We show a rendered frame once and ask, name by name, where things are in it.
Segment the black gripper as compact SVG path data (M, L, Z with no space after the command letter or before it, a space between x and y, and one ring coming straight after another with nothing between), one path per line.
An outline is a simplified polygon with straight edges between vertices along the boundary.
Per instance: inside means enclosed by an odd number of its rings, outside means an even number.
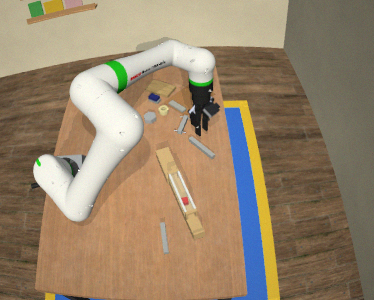
M209 94L208 96L195 96L192 94L192 101L193 101L193 105L192 105L192 109L191 110L188 110L187 112L189 113L190 115L190 121L191 121L191 124L195 127L195 133L198 135L198 136L201 136L201 114L203 116L202 118L202 128L205 130L205 131L208 131L208 121L210 120L208 115L206 115L206 113L203 111L203 108L202 107L204 104L207 104L209 102L214 102L214 98L211 96L211 94ZM200 112L198 112L200 111ZM195 113L196 112L196 113ZM196 114L196 115L195 115Z

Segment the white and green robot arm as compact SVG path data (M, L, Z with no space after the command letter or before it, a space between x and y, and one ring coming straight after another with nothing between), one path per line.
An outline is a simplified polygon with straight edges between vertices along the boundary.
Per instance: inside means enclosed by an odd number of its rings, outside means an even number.
M37 183L32 189L41 187L68 219L86 220L111 173L143 136L141 115L119 93L146 75L174 66L188 72L193 95L207 96L213 91L215 64L209 50L167 40L78 74L70 98L94 125L96 136L80 169L70 158L41 155L34 164Z

